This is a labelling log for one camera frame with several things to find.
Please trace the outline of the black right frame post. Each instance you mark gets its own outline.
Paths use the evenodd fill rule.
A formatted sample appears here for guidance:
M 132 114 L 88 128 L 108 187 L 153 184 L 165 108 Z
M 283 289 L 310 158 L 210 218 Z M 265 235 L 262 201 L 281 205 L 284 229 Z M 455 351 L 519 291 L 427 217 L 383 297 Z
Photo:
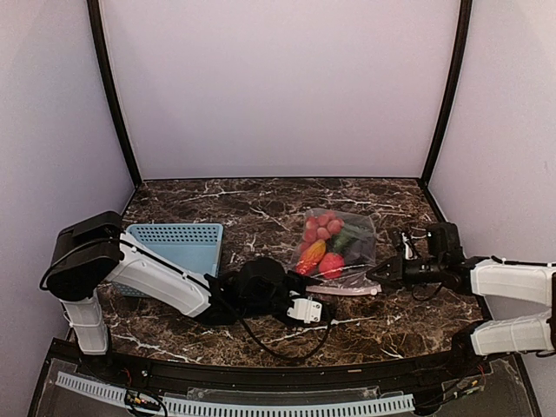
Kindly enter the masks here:
M 427 189 L 438 161 L 441 146 L 447 132 L 447 125 L 453 108 L 453 102 L 460 80 L 460 72 L 467 46 L 467 36 L 473 8 L 472 0 L 460 0 L 459 14 L 453 41 L 453 50 L 447 73 L 446 85 L 440 104 L 424 168 L 420 175 L 420 186 Z

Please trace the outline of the clear zip top bag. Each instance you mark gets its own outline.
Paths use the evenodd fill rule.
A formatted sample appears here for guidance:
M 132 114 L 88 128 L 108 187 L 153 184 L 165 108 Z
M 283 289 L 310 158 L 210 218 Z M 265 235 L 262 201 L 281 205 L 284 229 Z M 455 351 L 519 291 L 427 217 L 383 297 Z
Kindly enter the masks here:
M 377 237 L 370 216 L 332 209 L 305 212 L 299 245 L 290 261 L 314 283 L 307 291 L 335 296 L 376 296 L 381 285 L 367 277 L 375 266 Z

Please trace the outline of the light blue plastic basket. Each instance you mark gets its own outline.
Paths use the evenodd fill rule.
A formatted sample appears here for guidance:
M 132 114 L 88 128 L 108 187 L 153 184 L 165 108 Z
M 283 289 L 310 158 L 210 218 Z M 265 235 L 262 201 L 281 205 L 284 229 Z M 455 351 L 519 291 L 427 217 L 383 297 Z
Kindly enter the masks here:
M 216 223 L 135 224 L 120 235 L 123 260 L 106 281 L 177 309 L 208 304 L 205 274 L 217 275 L 223 226 Z

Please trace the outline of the dark purple fake eggplant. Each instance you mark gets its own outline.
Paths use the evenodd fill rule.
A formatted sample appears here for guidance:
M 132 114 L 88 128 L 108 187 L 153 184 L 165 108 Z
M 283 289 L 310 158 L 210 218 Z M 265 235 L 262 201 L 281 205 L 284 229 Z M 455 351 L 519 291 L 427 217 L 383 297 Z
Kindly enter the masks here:
M 351 238 L 345 261 L 347 264 L 373 264 L 375 261 L 376 238 L 374 231 L 369 228 L 347 226 Z

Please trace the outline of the black left frame post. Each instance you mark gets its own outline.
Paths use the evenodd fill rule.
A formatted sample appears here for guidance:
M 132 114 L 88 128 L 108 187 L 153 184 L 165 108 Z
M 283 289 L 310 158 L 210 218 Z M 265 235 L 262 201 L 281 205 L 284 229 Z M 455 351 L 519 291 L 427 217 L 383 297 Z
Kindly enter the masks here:
M 109 113 L 116 132 L 116 138 L 119 143 L 120 150 L 122 151 L 122 156 L 125 161 L 129 177 L 134 188 L 137 189 L 142 184 L 142 176 L 140 174 L 131 141 L 129 139 L 129 134 L 125 126 L 123 112 L 110 66 L 109 52 L 101 13 L 101 2 L 98 0 L 87 0 L 86 4 L 89 16 L 89 26 L 93 38 L 97 65 L 102 79 L 104 95 L 109 106 Z

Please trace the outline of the red fake grape bunch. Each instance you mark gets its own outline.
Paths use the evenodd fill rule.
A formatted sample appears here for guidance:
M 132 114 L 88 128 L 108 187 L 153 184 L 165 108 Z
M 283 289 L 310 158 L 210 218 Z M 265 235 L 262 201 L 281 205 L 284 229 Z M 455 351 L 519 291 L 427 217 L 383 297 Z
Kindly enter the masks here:
M 331 246 L 334 238 L 340 235 L 344 226 L 344 220 L 333 211 L 310 215 L 304 221 L 300 251 L 303 252 L 318 240 L 323 240 L 328 246 Z

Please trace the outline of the black frame post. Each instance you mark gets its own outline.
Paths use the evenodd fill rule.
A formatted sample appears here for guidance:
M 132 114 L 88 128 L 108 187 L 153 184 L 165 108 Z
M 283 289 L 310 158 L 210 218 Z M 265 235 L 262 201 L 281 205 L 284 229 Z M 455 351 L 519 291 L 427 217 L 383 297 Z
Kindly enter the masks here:
M 446 85 L 440 104 L 424 168 L 420 175 L 420 186 L 427 189 L 438 161 L 441 146 L 447 132 L 447 125 L 453 108 L 453 102 L 460 80 L 460 72 L 467 46 L 467 36 L 473 8 L 472 0 L 460 0 L 459 14 L 453 41 L 453 50 L 447 73 Z
M 87 0 L 86 4 L 89 16 L 89 26 L 93 38 L 97 65 L 102 79 L 104 95 L 109 106 L 109 113 L 116 132 L 116 138 L 119 143 L 120 150 L 122 151 L 122 156 L 125 161 L 129 177 L 134 188 L 137 189 L 142 184 L 142 176 L 140 174 L 131 141 L 129 139 L 129 134 L 125 126 L 123 112 L 110 66 L 109 52 L 101 13 L 101 2 L 98 0 Z

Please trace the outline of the green fake vegetable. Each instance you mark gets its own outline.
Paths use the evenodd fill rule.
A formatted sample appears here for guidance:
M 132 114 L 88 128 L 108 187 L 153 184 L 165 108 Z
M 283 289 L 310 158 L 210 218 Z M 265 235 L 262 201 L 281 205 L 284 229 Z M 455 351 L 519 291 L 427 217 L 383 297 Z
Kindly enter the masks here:
M 338 235 L 335 236 L 332 243 L 332 251 L 341 253 L 353 240 L 359 239 L 361 230 L 353 225 L 345 223 Z

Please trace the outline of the red fake strawberry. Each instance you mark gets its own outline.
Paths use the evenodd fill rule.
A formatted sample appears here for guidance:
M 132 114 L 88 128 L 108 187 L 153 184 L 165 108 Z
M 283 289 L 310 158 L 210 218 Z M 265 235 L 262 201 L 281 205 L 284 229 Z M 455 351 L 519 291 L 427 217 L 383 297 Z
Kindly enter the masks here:
M 326 253 L 319 263 L 319 273 L 327 280 L 335 280 L 341 277 L 345 266 L 344 259 L 336 253 Z

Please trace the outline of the black front rail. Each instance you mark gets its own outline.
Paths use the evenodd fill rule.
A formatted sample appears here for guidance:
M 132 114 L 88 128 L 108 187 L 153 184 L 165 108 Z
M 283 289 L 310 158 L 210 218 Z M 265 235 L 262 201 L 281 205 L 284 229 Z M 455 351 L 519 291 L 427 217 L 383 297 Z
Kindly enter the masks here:
M 412 359 L 333 367 L 224 367 L 162 361 L 113 353 L 115 372 L 131 375 L 132 387 L 184 392 L 191 387 L 262 391 L 343 389 L 377 386 L 386 391 L 435 389 L 445 381 L 463 376 L 488 375 L 491 366 L 482 362 L 460 364 L 440 352 Z

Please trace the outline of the orange yellow fake mango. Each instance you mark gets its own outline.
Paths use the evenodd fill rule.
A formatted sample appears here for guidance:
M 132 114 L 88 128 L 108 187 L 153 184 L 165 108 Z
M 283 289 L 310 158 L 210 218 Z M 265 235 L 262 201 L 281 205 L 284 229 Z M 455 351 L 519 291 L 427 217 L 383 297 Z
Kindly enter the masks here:
M 325 240 L 320 239 L 313 242 L 301 254 L 295 271 L 301 275 L 309 275 L 321 262 L 326 253 L 327 243 Z

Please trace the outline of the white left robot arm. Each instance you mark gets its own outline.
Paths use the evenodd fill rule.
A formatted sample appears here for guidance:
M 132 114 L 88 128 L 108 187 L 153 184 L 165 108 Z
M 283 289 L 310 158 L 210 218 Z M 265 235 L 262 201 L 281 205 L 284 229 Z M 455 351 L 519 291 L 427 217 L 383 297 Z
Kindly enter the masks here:
M 114 211 L 63 229 L 39 283 L 62 304 L 80 350 L 104 379 L 122 372 L 96 293 L 104 281 L 171 306 L 205 326 L 273 316 L 286 325 L 331 323 L 327 306 L 307 293 L 314 279 L 268 257 L 220 275 L 223 227 L 218 223 L 134 224 Z

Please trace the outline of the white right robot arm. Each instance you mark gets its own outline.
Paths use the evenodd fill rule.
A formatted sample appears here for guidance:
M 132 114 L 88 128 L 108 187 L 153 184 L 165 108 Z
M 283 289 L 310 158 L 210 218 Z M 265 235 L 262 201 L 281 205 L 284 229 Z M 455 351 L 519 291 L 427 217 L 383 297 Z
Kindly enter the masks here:
M 529 301 L 547 311 L 501 321 L 476 321 L 452 339 L 452 351 L 443 368 L 461 377 L 477 357 L 492 354 L 555 353 L 555 264 L 509 261 L 497 256 L 467 258 L 454 223 L 438 222 L 426 228 L 428 256 L 419 255 L 405 231 L 394 231 L 396 255 L 367 271 L 367 278 L 383 288 L 412 291 L 437 284 L 460 295 L 498 296 Z

